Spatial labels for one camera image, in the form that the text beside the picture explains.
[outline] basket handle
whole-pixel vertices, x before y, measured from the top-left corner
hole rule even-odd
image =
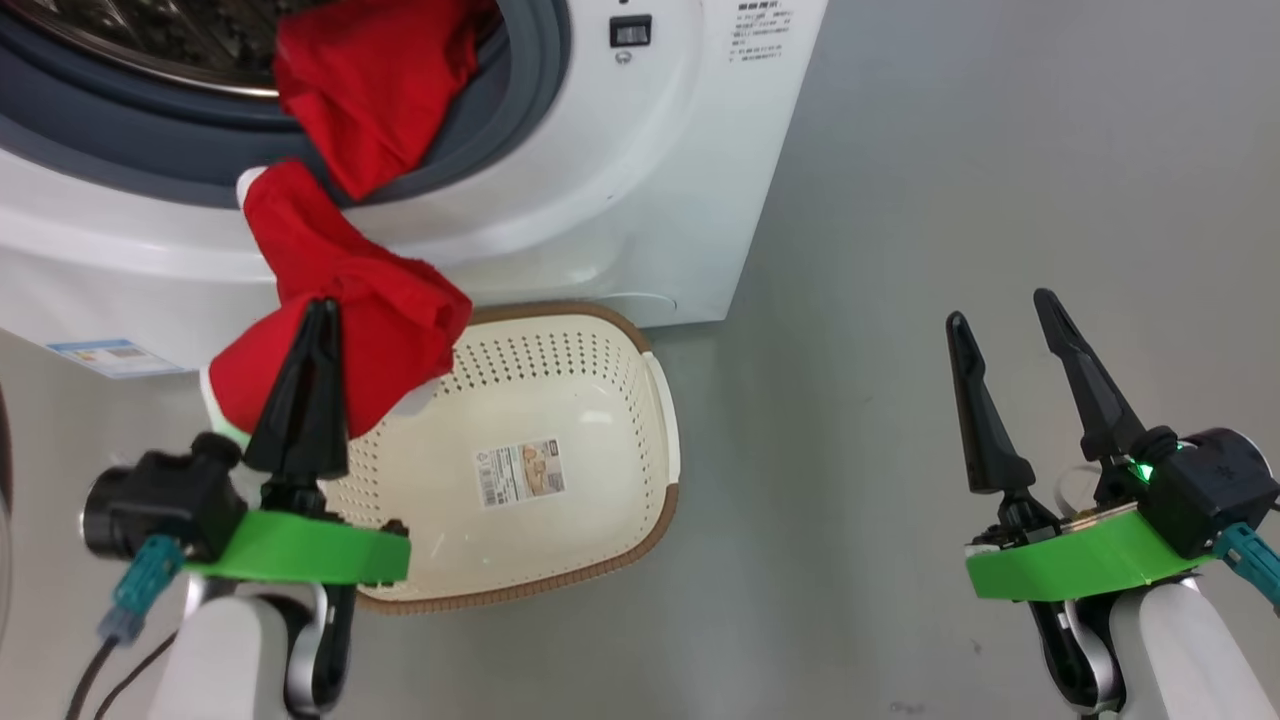
[[[652,351],[644,354],[644,361],[649,365],[654,387],[658,388],[662,424],[667,430],[667,483],[675,484],[680,482],[680,425],[676,424],[676,404],[671,400],[671,386],[667,384],[667,373],[662,370],[662,363],[658,363]]]

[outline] washing machine door opening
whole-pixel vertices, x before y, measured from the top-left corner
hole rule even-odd
[[[114,190],[207,208],[236,206],[234,183],[244,169],[296,158],[342,200],[320,154],[275,104],[269,74],[273,13],[323,0],[251,4],[262,8],[252,36],[228,24],[229,15],[216,12],[220,3],[204,0],[0,0],[0,150]],[[251,4],[227,6],[243,13]],[[564,0],[497,4],[500,20],[477,46],[479,69],[421,165],[365,204],[466,179],[518,147],[545,118],[570,60]],[[182,44],[174,33],[160,33],[165,42],[133,33],[132,46],[111,36],[141,17],[138,8],[160,5],[174,23],[200,29],[206,50],[227,47],[228,37],[239,42],[227,47],[236,60],[192,53],[189,44],[175,49]]]

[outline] teal connector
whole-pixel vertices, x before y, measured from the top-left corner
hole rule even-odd
[[[151,536],[133,557],[129,569],[111,593],[111,610],[97,625],[102,641],[115,639],[129,647],[142,633],[147,612],[160,593],[173,583],[187,561],[182,544],[168,536]]]
[[[1258,588],[1280,615],[1280,557],[1252,528],[1236,523],[1222,530],[1213,543],[1213,555],[1221,557],[1236,575]]]

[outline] black cable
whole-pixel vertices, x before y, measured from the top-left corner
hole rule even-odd
[[[120,697],[120,693],[123,693],[125,688],[128,688],[129,684],[133,683],[133,680],[137,680],[138,675],[141,675],[147,667],[150,667],[152,662],[159,660],[160,656],[164,655],[164,651],[169,650],[169,646],[173,644],[173,641],[177,639],[177,637],[178,633],[170,633],[169,637],[165,638],[163,643],[160,643],[159,646],[156,646],[155,650],[151,651],[151,655],[143,657],[142,662],[138,662],[138,666],[134,667],[128,675],[125,675],[123,680],[120,680],[120,684],[111,688],[111,692],[106,693],[106,697],[102,698],[102,705],[97,706],[97,712],[93,714],[93,720],[102,720],[104,717],[106,717],[106,711],[111,708],[111,703],[115,702],[115,698]]]
[[[67,720],[79,720],[79,711],[84,708],[84,700],[88,697],[88,689],[93,687],[93,680],[102,670],[102,665],[106,664],[106,659],[111,656],[111,651],[115,650],[115,644],[118,642],[120,642],[118,638],[108,638],[104,641],[102,647],[97,651],[97,655],[95,655],[93,660],[88,662],[88,667],[84,669],[84,674],[81,675],[81,682],[76,685],[76,692],[72,694],[72,703],[67,707]]]

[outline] red cloth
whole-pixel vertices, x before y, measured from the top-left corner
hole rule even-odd
[[[275,85],[352,199],[415,168],[476,69],[493,0],[340,0],[280,19]]]
[[[351,437],[374,428],[404,395],[453,368],[471,301],[431,265],[392,254],[343,218],[305,165],[269,168],[250,186],[244,217],[275,272],[280,309],[209,368],[218,406],[252,433],[307,304],[342,307]]]

